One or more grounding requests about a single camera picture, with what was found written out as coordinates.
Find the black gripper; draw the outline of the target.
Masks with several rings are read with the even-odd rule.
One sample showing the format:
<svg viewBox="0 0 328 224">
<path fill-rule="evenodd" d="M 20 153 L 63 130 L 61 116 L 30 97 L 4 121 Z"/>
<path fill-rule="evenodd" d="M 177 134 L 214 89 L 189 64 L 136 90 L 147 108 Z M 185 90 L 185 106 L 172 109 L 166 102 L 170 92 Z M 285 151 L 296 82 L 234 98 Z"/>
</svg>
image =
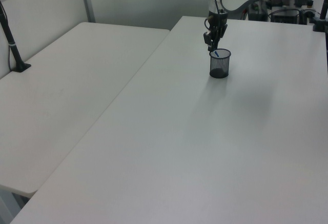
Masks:
<svg viewBox="0 0 328 224">
<path fill-rule="evenodd" d="M 203 34 L 204 43 L 208 46 L 208 51 L 212 52 L 213 48 L 217 49 L 219 41 L 223 38 L 225 31 L 228 27 L 227 24 L 228 20 L 228 13 L 213 13 L 209 12 L 208 15 L 208 22 L 210 25 L 210 29 Z"/>
</svg>

